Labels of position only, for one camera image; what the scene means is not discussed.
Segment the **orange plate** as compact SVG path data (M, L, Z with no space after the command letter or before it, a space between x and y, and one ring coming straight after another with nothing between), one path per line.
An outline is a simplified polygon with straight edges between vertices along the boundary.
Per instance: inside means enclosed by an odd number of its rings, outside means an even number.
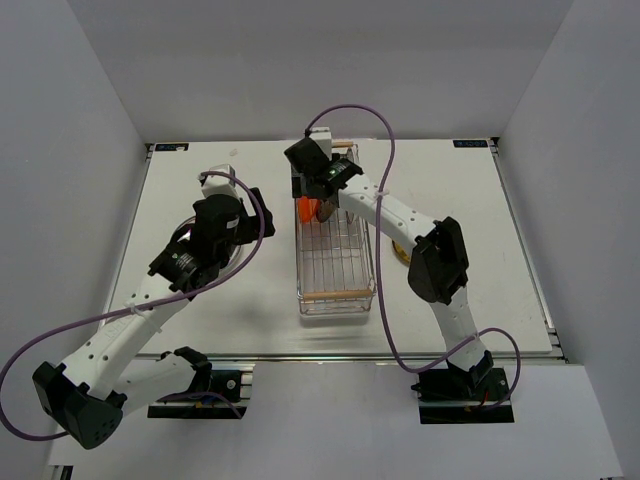
M306 196L301 197L297 203L298 218L302 224L312 222L317 215L320 207L320 200L308 198Z

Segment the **wire dish rack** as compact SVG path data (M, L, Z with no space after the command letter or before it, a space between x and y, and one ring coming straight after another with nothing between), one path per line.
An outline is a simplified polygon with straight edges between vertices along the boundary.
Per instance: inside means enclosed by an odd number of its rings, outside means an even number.
M365 317L376 294L369 227L349 225L337 208L325 223L302 224L295 211L297 298L306 318Z

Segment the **yellow patterned plate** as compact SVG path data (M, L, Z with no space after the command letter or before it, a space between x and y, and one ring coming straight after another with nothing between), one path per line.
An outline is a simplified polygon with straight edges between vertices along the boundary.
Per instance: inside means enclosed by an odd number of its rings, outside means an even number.
M409 265L410 263L410 256L407 254L407 252L395 241L392 242L392 248L394 250L395 255L397 256L397 258L404 264L404 265Z

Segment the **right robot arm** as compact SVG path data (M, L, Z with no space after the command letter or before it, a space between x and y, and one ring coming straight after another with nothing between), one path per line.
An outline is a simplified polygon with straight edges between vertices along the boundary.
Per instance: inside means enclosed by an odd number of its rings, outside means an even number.
M326 200L367 221L409 255L408 284L431 307L445 341L453 390L472 399L488 385L492 356L479 338L467 295L469 260L460 224L423 215L386 193L331 140L307 136L284 151L294 193Z

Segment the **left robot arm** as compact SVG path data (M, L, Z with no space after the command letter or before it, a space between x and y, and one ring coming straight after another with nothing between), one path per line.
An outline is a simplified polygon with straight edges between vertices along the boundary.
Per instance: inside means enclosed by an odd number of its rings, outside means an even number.
M44 412L84 449L103 444L129 413L165 396L199 399L211 363L180 347L143 376L126 369L163 325L221 277L233 251L275 233L258 188L242 199L232 187L206 188L192 222L177 229L151 261L126 307L59 364L43 362L32 379Z

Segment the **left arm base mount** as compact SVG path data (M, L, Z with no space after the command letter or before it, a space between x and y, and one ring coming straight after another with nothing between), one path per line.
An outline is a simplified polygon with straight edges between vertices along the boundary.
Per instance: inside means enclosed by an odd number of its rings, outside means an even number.
M253 367L248 364L213 364L207 381L200 381L174 399L147 408L149 419L241 420L249 406Z

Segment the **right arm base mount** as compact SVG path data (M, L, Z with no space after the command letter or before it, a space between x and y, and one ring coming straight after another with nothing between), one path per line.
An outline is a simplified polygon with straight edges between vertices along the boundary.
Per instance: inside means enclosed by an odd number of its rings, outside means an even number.
M411 386L417 395L422 425L511 424L513 408L503 368L493 368L471 391L447 369L432 369L418 375Z

